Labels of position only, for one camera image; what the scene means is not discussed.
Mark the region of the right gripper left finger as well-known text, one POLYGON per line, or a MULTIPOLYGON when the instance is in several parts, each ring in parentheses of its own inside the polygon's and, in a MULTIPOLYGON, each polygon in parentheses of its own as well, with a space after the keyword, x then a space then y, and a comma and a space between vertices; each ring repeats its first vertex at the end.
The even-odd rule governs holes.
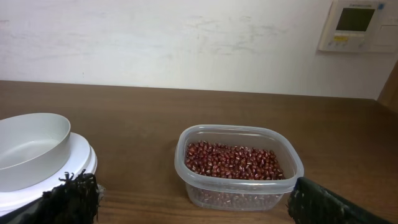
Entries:
POLYGON ((95 175, 66 172, 59 181, 37 200, 2 216, 1 224, 93 224, 100 199, 95 175))

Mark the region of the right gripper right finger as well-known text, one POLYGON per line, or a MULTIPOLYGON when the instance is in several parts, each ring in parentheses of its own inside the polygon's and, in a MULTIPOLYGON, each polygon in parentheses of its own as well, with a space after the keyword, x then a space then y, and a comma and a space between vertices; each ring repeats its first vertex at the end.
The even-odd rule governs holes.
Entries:
POLYGON ((299 177, 287 202, 299 224, 390 224, 306 177, 299 177))

